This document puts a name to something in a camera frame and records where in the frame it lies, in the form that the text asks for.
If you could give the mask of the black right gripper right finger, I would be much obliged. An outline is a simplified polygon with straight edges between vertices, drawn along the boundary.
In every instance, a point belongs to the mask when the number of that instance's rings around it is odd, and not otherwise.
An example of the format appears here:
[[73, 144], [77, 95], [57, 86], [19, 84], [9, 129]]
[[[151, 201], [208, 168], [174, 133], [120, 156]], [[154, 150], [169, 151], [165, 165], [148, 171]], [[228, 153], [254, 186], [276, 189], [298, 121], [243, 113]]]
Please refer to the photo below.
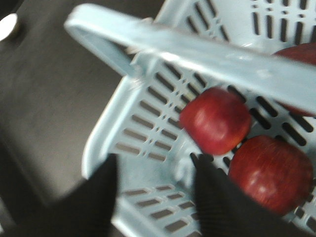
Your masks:
[[215, 168], [210, 157], [191, 155], [195, 203], [204, 237], [302, 237], [304, 232], [263, 209]]

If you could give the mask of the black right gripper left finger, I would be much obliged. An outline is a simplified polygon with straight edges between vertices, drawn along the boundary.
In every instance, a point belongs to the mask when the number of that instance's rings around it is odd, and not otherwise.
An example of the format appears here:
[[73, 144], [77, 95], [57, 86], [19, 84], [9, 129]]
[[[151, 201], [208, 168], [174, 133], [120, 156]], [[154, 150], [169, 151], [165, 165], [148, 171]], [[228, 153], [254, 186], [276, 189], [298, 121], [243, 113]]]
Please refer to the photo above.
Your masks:
[[118, 189], [117, 155], [67, 197], [14, 229], [16, 237], [106, 237]]

